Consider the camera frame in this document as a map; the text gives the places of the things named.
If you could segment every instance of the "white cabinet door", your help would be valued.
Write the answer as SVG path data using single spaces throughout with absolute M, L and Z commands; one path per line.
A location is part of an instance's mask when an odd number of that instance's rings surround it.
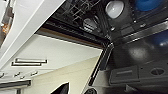
M 17 94 L 16 89 L 0 91 L 0 94 Z

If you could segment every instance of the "blue plate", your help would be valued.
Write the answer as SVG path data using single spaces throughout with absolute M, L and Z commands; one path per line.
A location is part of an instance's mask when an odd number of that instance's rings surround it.
M 140 11 L 149 11 L 157 8 L 163 0 L 136 0 L 136 8 Z

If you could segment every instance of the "cabinet handle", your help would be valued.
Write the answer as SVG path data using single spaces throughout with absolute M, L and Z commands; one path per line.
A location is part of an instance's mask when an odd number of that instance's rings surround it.
M 36 71 L 35 73 L 31 73 L 31 76 L 36 75 L 36 74 L 38 74 L 38 71 Z

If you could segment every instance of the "dishwasher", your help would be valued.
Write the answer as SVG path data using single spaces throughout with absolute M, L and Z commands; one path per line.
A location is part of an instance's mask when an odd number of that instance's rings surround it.
M 168 0 L 66 0 L 42 27 L 101 45 L 82 94 L 168 93 Z

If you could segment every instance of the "bowl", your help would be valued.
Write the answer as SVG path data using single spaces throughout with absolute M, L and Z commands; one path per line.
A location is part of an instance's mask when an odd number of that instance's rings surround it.
M 115 19 L 118 16 L 120 16 L 120 14 L 123 11 L 123 8 L 124 3 L 122 1 L 110 1 L 106 5 L 105 11 L 110 18 Z
M 136 0 L 136 8 L 140 11 L 150 11 L 157 8 L 162 0 Z

